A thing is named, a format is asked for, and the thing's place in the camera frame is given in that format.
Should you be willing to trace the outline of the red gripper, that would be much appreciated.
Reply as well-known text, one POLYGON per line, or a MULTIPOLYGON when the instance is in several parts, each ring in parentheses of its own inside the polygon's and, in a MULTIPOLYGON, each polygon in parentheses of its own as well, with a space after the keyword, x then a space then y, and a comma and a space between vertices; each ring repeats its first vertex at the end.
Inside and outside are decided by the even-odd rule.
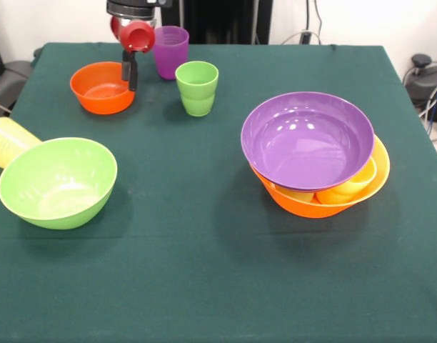
POLYGON ((122 53, 121 79, 129 82, 129 90, 136 91, 138 85, 138 64, 131 60, 133 51, 146 53, 155 42, 154 27, 156 22, 140 19, 124 19, 112 16, 111 31, 125 49, 122 53))

